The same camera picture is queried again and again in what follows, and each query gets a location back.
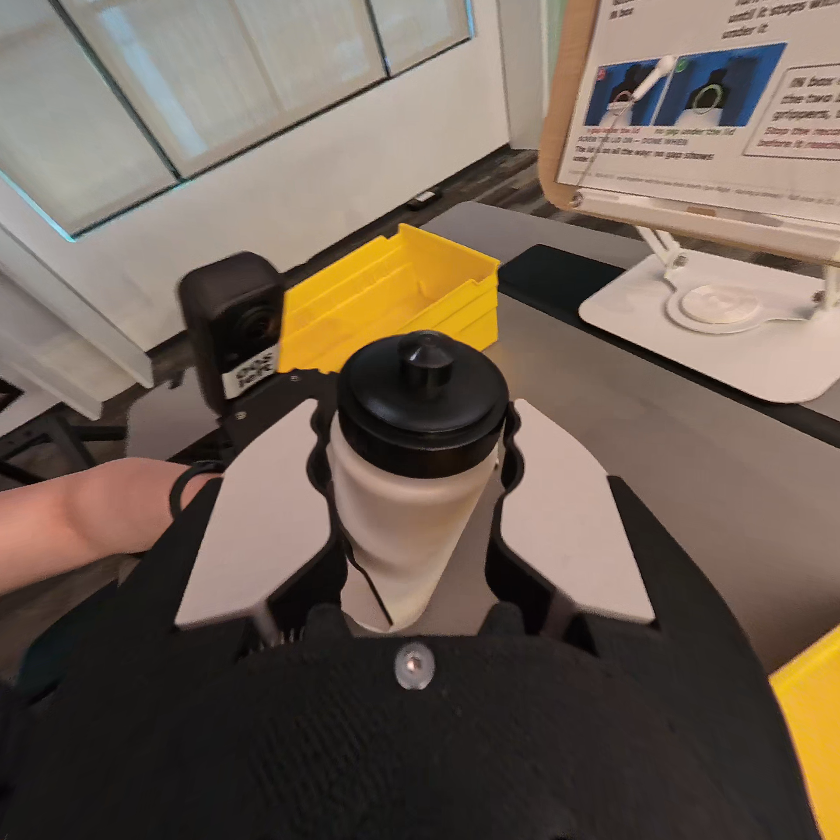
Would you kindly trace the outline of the black smooth desk mat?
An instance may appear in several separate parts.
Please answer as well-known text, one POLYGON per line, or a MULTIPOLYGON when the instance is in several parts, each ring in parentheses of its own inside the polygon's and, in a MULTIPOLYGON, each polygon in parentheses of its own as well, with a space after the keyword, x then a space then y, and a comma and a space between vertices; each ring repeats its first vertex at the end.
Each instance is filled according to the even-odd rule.
POLYGON ((500 294, 556 320, 585 329, 581 304, 624 273, 624 268, 546 245, 528 248, 498 271, 500 294))

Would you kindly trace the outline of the white plastic bottle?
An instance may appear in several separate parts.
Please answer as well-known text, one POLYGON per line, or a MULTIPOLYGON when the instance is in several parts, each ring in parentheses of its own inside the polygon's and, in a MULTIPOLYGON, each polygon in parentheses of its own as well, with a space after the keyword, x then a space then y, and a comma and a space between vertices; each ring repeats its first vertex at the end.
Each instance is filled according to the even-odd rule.
POLYGON ((492 470, 498 463, 500 433, 489 454, 454 476, 399 476, 370 465, 343 436, 337 416, 328 447, 335 507, 352 549, 380 600, 371 607, 344 602, 363 627, 395 633, 425 612, 466 529, 492 470))

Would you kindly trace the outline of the white framed window partition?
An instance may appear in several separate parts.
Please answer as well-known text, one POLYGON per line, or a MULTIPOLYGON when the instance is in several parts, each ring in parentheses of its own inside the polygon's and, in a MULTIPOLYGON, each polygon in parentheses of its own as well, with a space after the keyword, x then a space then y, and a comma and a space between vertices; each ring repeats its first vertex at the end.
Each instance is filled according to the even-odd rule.
POLYGON ((242 250, 308 261, 508 143, 496 2, 474 38, 70 242, 2 183, 2 225, 129 339, 182 330, 175 285, 242 250))

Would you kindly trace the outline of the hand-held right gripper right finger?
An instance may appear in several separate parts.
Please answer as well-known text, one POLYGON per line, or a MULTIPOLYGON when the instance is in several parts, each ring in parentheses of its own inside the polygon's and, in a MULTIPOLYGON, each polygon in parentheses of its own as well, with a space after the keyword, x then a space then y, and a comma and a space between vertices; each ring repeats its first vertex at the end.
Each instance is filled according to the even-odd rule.
POLYGON ((519 609, 526 634, 563 634, 584 614, 651 624, 655 610, 599 461, 523 399, 509 404, 503 444, 485 563, 491 593, 519 609))

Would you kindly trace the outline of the person's left forearm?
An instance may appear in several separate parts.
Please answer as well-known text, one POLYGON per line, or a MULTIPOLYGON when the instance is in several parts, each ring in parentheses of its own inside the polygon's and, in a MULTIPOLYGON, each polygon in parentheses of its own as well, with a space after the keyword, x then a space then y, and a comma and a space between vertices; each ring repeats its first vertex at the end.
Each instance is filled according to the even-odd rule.
POLYGON ((1 493, 1 593, 151 549, 184 465, 121 458, 1 493))

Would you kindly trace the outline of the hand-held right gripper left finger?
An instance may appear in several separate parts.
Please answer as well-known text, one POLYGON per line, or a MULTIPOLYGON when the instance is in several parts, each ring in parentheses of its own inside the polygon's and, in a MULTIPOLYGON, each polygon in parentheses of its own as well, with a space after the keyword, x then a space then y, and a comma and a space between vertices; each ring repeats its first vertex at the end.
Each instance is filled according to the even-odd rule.
POLYGON ((183 631, 245 619, 261 640, 299 640, 308 614, 340 605, 348 563, 326 467, 319 403, 304 400, 224 473, 175 615, 183 631))

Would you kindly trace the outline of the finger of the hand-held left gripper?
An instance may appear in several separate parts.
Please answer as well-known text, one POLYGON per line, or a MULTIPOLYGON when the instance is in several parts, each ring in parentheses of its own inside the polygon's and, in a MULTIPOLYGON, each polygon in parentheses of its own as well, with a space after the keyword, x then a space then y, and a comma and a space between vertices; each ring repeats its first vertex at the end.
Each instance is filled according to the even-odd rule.
POLYGON ((372 555, 341 526, 342 546, 348 564, 341 593, 343 611, 370 633, 394 631, 392 616, 380 593, 380 582, 372 555))

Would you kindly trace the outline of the person's navy clothing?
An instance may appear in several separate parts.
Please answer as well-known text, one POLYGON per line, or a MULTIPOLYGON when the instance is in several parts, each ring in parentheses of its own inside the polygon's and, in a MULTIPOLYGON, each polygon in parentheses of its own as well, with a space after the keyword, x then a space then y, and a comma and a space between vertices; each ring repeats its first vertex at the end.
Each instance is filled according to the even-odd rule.
POLYGON ((29 646, 14 683, 2 681, 2 807, 17 787, 28 737, 40 708, 56 693, 75 647, 118 589, 118 582, 107 584, 52 624, 29 646))

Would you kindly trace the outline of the wooden instruction sheet board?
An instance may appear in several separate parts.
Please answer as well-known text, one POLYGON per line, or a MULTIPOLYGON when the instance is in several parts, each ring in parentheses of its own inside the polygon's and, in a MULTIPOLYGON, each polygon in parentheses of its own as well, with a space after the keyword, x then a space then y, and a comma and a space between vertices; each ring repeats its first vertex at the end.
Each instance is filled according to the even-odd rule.
POLYGON ((838 266, 838 2, 567 2, 551 204, 838 266))

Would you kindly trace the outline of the person's left hand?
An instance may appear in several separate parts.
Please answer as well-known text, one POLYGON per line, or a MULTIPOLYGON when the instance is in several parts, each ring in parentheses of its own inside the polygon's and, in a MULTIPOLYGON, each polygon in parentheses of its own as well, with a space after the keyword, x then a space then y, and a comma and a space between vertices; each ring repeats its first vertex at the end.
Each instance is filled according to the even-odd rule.
POLYGON ((222 478, 217 472, 204 472, 192 476, 186 483, 180 495, 180 509, 185 510, 209 482, 222 478))

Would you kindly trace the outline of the white board stand base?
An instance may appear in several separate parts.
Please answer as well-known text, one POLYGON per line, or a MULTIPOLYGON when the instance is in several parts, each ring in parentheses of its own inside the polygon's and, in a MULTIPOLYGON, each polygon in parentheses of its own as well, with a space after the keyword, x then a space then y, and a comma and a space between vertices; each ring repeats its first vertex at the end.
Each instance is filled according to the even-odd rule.
POLYGON ((768 403, 838 382, 838 266, 808 277, 637 231, 652 255, 584 300, 587 325, 768 403))

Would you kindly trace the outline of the black bottle lid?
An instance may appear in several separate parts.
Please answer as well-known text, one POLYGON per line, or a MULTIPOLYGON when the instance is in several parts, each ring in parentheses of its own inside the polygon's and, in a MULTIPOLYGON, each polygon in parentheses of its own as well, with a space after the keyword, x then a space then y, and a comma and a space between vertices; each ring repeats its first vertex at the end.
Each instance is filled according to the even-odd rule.
POLYGON ((367 464, 436 480, 478 466, 497 445, 508 384, 482 352, 418 330, 378 339, 344 363, 337 383, 344 441, 367 464))

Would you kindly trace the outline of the yellow plastic bin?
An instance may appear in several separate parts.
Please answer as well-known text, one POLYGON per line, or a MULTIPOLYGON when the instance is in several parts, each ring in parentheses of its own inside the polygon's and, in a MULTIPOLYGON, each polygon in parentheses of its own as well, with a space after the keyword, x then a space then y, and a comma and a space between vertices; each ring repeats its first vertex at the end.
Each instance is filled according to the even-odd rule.
POLYGON ((376 340, 419 330, 478 350, 498 341, 500 261, 407 224, 286 292, 277 371, 339 372, 376 340))
POLYGON ((770 683, 825 839, 839 838, 839 627, 778 668, 770 683))

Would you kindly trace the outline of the black wristband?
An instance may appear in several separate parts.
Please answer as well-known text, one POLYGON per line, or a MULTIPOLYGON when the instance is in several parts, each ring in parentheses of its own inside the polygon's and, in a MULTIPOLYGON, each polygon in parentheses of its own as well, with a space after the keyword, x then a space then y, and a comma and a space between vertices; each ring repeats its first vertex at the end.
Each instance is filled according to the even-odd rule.
POLYGON ((184 502, 183 493, 189 483, 199 476, 210 476, 211 478, 222 476, 226 470, 223 461, 217 459, 203 459, 189 465, 181 473, 171 487, 169 494, 169 510, 171 518, 176 520, 182 513, 184 502))

